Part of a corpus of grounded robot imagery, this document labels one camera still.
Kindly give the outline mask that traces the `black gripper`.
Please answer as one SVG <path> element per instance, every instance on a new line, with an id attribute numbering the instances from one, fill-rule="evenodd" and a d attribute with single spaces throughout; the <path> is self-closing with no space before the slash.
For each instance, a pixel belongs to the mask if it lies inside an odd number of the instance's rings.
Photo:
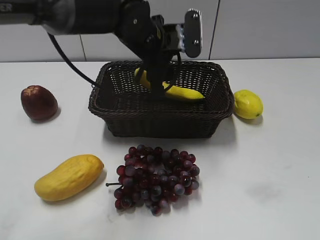
<path id="1" fill-rule="evenodd" d="M 151 93 L 165 95 L 163 81 L 173 57 L 181 61 L 181 52 L 197 58 L 202 52 L 202 14 L 189 9 L 184 23 L 164 23 L 162 15 L 151 16 L 146 0 L 115 0 L 117 21 L 113 33 L 143 63 Z"/>

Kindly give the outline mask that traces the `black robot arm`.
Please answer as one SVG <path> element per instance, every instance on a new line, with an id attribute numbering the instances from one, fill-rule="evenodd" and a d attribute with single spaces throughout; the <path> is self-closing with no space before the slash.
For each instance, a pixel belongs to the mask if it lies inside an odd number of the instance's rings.
<path id="1" fill-rule="evenodd" d="M 196 58 L 202 51 L 199 10 L 189 9 L 183 23 L 165 24 L 146 0 L 3 0 L 0 23 L 42 26 L 66 63 L 57 35 L 112 33 L 142 61 L 135 83 L 145 77 L 157 96 L 169 90 L 163 82 L 172 58 Z"/>

